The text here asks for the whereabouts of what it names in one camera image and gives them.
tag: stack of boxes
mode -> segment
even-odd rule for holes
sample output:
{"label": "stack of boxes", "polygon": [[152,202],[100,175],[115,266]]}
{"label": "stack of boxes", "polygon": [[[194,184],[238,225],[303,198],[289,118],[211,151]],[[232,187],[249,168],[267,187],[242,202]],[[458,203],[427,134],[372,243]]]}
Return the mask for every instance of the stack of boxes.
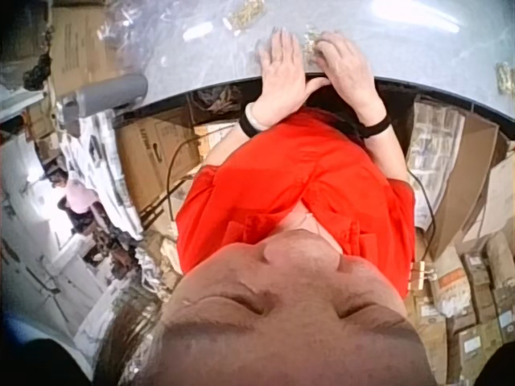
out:
{"label": "stack of boxes", "polygon": [[[461,260],[472,293],[469,306],[445,318],[435,308],[428,281],[423,289],[412,289],[405,301],[408,319],[424,343],[438,384],[473,384],[497,349],[515,342],[515,286],[510,285],[510,269],[501,270],[500,280],[496,277],[498,267],[492,267],[498,257],[466,253]],[[506,255],[503,264],[510,263],[511,254]]]}

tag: black wristband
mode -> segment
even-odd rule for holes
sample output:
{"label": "black wristband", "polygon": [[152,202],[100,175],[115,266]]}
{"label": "black wristband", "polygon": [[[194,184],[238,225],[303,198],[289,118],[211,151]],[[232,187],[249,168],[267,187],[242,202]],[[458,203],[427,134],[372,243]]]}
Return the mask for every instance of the black wristband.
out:
{"label": "black wristband", "polygon": [[247,118],[247,114],[243,113],[240,118],[240,127],[243,133],[249,138],[252,138],[254,135],[259,134],[260,131],[256,130],[254,126],[249,121],[249,118]]}
{"label": "black wristband", "polygon": [[374,135],[378,135],[388,129],[388,127],[392,124],[391,119],[389,119],[389,115],[386,114],[385,119],[374,126],[365,127],[362,126],[358,130],[361,138],[370,138]]}

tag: wire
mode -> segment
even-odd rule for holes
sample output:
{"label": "wire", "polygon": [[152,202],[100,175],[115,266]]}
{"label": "wire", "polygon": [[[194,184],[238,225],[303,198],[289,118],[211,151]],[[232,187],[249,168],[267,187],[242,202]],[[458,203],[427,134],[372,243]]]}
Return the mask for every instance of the wire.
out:
{"label": "wire", "polygon": [[429,238],[429,241],[427,242],[426,250],[424,251],[424,254],[422,255],[422,260],[426,258],[427,253],[429,252],[429,248],[431,246],[431,243],[433,242],[433,239],[435,238],[436,234],[436,223],[435,223],[435,214],[433,212],[433,207],[431,206],[431,203],[429,202],[429,198],[427,197],[426,189],[424,188],[424,185],[420,182],[420,179],[416,175],[414,175],[410,169],[408,169],[408,173],[410,173],[411,177],[414,178],[414,180],[420,185],[422,188],[422,193],[424,194],[424,199],[426,199],[427,207],[429,208],[429,214],[431,215],[431,222],[429,224],[429,227],[433,226],[433,232],[431,233],[431,237]]}
{"label": "wire", "polygon": [[210,133],[206,133],[206,134],[203,134],[203,135],[196,135],[193,138],[189,138],[189,139],[187,139],[185,141],[182,141],[180,143],[179,147],[177,148],[177,150],[174,152],[174,155],[173,155],[173,157],[170,160],[170,164],[168,165],[168,173],[167,173],[167,202],[168,202],[168,214],[170,215],[170,220],[171,221],[174,220],[174,215],[173,215],[173,212],[171,210],[170,177],[171,177],[171,170],[172,170],[172,168],[174,166],[174,162],[177,159],[177,156],[179,155],[180,150],[183,148],[184,145],[187,145],[190,142],[199,141],[200,139],[205,138],[205,137],[207,137],[209,135],[218,133],[218,132],[223,131],[223,130],[231,129],[234,126],[235,125],[233,124],[233,125],[228,125],[228,126],[225,126],[225,127],[221,127],[219,129],[213,130]]}

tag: orange shirt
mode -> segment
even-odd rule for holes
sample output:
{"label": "orange shirt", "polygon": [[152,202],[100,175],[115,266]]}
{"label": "orange shirt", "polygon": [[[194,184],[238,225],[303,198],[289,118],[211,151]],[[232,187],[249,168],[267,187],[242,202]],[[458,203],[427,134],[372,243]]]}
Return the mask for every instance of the orange shirt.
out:
{"label": "orange shirt", "polygon": [[266,238],[302,202],[344,254],[375,264],[406,296],[414,258],[414,194],[366,151],[300,112],[260,133],[222,166],[205,166],[177,215],[181,268],[221,247]]}

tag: woman's left hand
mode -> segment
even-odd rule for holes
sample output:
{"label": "woman's left hand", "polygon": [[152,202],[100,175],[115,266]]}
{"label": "woman's left hand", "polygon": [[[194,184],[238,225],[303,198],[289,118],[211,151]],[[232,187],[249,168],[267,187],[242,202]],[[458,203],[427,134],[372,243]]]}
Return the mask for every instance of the woman's left hand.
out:
{"label": "woman's left hand", "polygon": [[271,55],[260,48],[263,90],[252,115],[260,125],[271,127],[301,108],[316,90],[330,85],[327,78],[306,83],[299,41],[286,29],[272,34]]}

